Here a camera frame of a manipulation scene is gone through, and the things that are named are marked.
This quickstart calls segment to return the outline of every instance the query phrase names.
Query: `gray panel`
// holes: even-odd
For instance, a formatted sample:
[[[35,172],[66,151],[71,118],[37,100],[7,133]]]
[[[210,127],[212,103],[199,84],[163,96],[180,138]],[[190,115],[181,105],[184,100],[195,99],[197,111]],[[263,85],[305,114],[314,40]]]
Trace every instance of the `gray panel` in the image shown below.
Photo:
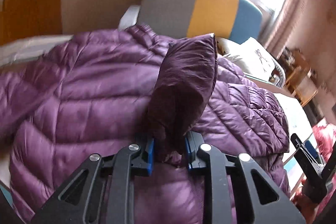
[[[146,23],[158,34],[186,37],[195,0],[142,0],[137,23]]]

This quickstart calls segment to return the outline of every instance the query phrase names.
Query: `striped headboard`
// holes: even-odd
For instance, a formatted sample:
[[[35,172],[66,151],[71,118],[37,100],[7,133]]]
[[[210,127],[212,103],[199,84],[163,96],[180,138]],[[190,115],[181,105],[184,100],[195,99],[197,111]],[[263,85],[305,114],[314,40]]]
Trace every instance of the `striped headboard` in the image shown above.
[[[248,0],[142,0],[137,22],[174,38],[213,32],[241,44],[257,38],[261,17]]]

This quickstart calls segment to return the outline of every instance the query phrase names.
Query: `metal bolt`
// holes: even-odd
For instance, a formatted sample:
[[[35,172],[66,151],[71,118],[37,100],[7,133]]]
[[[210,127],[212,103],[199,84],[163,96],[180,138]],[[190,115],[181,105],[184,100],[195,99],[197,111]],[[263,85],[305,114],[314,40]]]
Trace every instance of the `metal bolt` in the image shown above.
[[[128,149],[131,151],[136,151],[139,149],[139,146],[136,143],[133,143],[128,147]]]
[[[211,150],[211,145],[209,145],[207,143],[203,143],[203,144],[201,144],[201,149],[203,151],[210,151]]]
[[[249,154],[246,154],[246,153],[241,153],[241,154],[239,154],[239,158],[242,161],[249,161],[251,159],[251,156]]]
[[[91,156],[90,156],[90,160],[91,161],[97,161],[97,160],[99,160],[100,159],[100,156],[98,155],[98,154],[92,154]]]

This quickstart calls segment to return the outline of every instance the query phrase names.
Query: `hand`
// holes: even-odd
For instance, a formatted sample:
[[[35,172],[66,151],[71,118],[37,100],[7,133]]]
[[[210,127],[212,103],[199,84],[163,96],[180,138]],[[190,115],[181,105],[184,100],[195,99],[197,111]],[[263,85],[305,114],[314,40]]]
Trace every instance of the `hand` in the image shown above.
[[[306,178],[303,178],[301,183],[304,185],[306,182]],[[306,195],[302,194],[302,187],[299,187],[295,191],[295,195],[292,198],[292,202],[299,209],[300,213],[306,220],[307,224],[312,224],[315,217],[319,205],[313,203]]]

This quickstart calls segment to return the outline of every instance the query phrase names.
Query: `quilted fabric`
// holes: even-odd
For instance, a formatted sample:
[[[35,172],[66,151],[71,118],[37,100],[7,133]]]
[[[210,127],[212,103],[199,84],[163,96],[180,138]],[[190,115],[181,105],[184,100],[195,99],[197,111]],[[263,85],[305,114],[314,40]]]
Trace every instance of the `quilted fabric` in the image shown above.
[[[203,181],[190,177],[173,151],[190,127],[225,153],[249,153],[288,193],[283,110],[272,93],[215,57],[211,35],[174,41],[133,26],[76,35],[22,73],[0,75],[0,140],[14,137],[11,190],[19,216],[29,221],[90,154],[114,154],[148,131],[170,151],[157,157],[151,177],[136,177],[136,223],[202,223]],[[200,96],[190,116],[176,108],[188,102],[188,90]],[[176,104],[158,103],[169,102],[165,95]]]

